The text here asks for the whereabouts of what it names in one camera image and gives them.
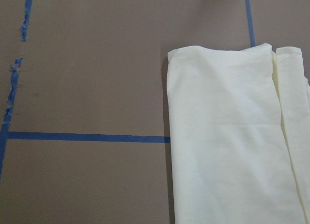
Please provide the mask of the cream long-sleeve cat shirt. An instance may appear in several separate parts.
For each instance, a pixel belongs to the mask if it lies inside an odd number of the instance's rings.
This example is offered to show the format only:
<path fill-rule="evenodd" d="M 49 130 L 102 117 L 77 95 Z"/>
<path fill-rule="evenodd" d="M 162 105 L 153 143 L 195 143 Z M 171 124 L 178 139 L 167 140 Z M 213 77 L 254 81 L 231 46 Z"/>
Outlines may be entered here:
<path fill-rule="evenodd" d="M 310 221 L 310 87 L 302 51 L 168 53 L 178 224 Z"/>

